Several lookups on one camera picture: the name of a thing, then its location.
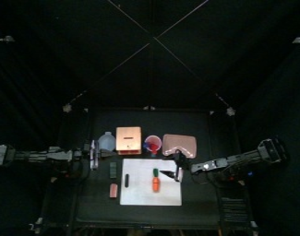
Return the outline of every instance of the small box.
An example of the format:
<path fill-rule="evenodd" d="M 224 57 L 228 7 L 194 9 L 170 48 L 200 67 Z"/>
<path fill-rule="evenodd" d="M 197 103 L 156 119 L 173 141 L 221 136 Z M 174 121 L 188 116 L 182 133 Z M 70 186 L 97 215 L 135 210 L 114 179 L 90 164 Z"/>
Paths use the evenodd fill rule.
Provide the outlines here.
<path fill-rule="evenodd" d="M 141 127 L 117 128 L 117 151 L 119 155 L 137 155 L 142 153 Z"/>

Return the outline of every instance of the black enclosure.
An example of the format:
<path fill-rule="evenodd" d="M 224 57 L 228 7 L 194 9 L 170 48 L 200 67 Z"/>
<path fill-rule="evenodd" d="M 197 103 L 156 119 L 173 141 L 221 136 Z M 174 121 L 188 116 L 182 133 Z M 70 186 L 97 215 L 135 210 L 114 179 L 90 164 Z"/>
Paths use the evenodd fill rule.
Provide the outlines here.
<path fill-rule="evenodd" d="M 117 126 L 140 125 L 144 136 L 196 136 L 197 161 L 205 161 L 279 136 L 289 161 L 259 165 L 243 192 L 188 184 L 188 207 L 172 210 L 174 221 L 153 225 L 216 233 L 221 199 L 230 197 L 245 199 L 260 235 L 300 235 L 297 37 L 300 0 L 2 0 L 0 145 L 82 148 Z M 99 220 L 106 214 L 94 209 L 115 208 L 95 202 L 102 197 L 89 185 L 98 178 L 93 173 L 79 189 L 69 181 L 47 188 L 46 167 L 0 168 L 0 235 L 32 235 L 28 224 L 43 207 L 58 229 L 71 218 L 79 228 L 90 221 L 107 229 L 146 226 L 154 209 L 133 225 Z M 197 199 L 197 193 L 208 194 Z M 194 206 L 208 210 L 200 215 Z"/>

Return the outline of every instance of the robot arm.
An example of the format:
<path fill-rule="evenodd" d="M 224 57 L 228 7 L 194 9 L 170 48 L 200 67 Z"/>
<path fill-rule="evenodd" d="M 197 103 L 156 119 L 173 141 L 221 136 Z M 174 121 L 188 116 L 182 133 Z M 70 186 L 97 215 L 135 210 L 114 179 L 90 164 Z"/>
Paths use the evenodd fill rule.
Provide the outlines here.
<path fill-rule="evenodd" d="M 182 155 L 180 151 L 177 151 L 170 158 L 174 159 L 177 164 L 176 172 L 161 171 L 161 173 L 178 181 L 180 169 L 189 170 L 194 175 L 202 172 L 213 171 L 222 175 L 221 180 L 233 180 L 243 177 L 243 172 L 249 164 L 260 162 L 275 164 L 287 158 L 288 156 L 285 148 L 283 147 L 279 139 L 273 138 L 263 140 L 256 150 L 222 159 L 212 159 L 206 162 L 192 165 L 189 163 L 190 160 Z"/>
<path fill-rule="evenodd" d="M 261 141 L 256 150 L 222 159 L 212 159 L 204 163 L 193 164 L 190 172 L 193 174 L 200 174 L 205 171 L 226 170 L 230 175 L 238 175 L 241 168 L 249 164 L 259 162 L 275 164 L 287 158 L 285 148 L 283 147 L 279 139 L 265 139 Z"/>

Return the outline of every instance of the orange object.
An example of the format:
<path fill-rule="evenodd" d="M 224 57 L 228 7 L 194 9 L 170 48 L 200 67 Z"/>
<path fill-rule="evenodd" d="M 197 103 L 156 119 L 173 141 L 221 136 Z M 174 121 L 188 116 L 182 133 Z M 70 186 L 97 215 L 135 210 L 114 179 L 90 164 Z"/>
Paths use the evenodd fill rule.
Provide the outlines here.
<path fill-rule="evenodd" d="M 152 182 L 152 186 L 153 186 L 153 191 L 154 192 L 158 192 L 160 191 L 160 179 L 158 179 L 158 177 L 154 177 L 153 178 L 153 182 Z"/>

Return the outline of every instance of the pink object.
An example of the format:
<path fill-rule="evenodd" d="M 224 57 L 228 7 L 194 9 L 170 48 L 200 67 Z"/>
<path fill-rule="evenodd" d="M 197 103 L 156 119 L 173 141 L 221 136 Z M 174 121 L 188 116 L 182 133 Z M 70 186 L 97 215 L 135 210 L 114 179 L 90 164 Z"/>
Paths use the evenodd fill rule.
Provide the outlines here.
<path fill-rule="evenodd" d="M 118 185 L 115 183 L 110 184 L 110 198 L 117 198 L 118 195 Z"/>

